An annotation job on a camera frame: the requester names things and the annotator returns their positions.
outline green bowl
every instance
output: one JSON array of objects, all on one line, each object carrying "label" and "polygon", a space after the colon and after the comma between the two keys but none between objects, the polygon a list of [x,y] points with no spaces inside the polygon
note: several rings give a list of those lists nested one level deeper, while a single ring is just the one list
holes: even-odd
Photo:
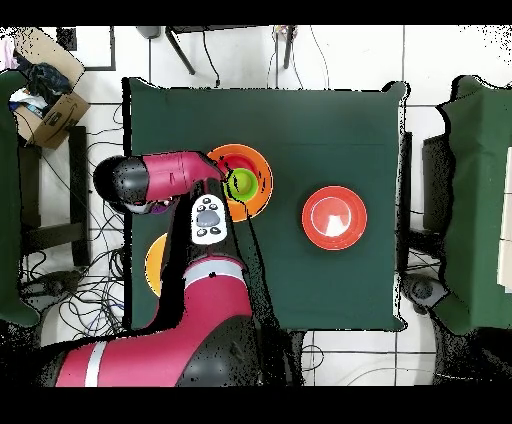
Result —
[{"label": "green bowl", "polygon": [[248,169],[236,168],[231,172],[224,190],[228,199],[233,198],[241,202],[247,202],[258,191],[258,179]]}]

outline white stripe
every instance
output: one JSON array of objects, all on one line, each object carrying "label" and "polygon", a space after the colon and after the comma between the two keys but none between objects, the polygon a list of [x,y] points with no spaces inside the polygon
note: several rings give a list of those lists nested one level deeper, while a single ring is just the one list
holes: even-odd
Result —
[{"label": "white stripe", "polygon": [[238,278],[245,284],[240,265],[225,259],[216,259],[204,261],[189,268],[184,275],[185,289],[193,282],[209,276],[212,272],[216,275],[229,275],[230,277]]},{"label": "white stripe", "polygon": [[100,373],[100,362],[107,342],[98,342],[92,350],[87,372],[85,373],[85,387],[98,387],[98,375]]}]

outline green table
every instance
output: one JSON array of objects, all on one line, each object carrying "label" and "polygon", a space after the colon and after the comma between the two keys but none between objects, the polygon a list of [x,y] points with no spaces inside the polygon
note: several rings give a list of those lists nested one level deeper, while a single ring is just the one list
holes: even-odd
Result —
[{"label": "green table", "polygon": [[446,114],[455,156],[453,204],[445,235],[444,280],[451,294],[435,308],[454,333],[512,328],[512,294],[497,284],[507,149],[512,146],[512,90],[465,76]]},{"label": "green table", "polygon": [[16,120],[7,105],[11,94],[23,87],[25,77],[17,71],[0,73],[0,319],[32,326],[39,314],[19,297],[21,260],[21,192]]},{"label": "green table", "polygon": [[[253,224],[282,328],[399,330],[393,316],[398,107],[403,83],[383,92],[158,89],[130,79],[132,151],[208,152],[227,143],[267,159],[274,190]],[[302,230],[306,199],[326,185],[355,191],[367,208],[362,238],[342,251],[313,245]],[[157,298],[144,277],[151,243],[168,216],[134,215],[132,327],[152,318]],[[244,260],[247,226],[235,224]]]}]

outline cardboard box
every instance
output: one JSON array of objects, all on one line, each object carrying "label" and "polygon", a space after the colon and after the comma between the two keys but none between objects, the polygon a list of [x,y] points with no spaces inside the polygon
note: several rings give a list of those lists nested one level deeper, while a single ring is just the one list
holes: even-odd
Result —
[{"label": "cardboard box", "polygon": [[[19,28],[13,38],[20,55],[33,65],[46,62],[54,66],[68,78],[73,88],[85,71],[78,59],[38,28]],[[63,94],[43,119],[20,105],[16,112],[22,117],[14,114],[18,121],[18,134],[29,144],[56,149],[88,109],[89,104],[75,92]]]}]

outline red bowl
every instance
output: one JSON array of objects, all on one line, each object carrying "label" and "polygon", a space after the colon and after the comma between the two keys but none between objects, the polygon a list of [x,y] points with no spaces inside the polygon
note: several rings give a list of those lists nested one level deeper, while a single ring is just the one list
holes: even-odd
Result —
[{"label": "red bowl", "polygon": [[302,210],[302,226],[308,238],[325,250],[352,246],[366,228],[366,208],[352,190],[328,186],[313,193]]}]

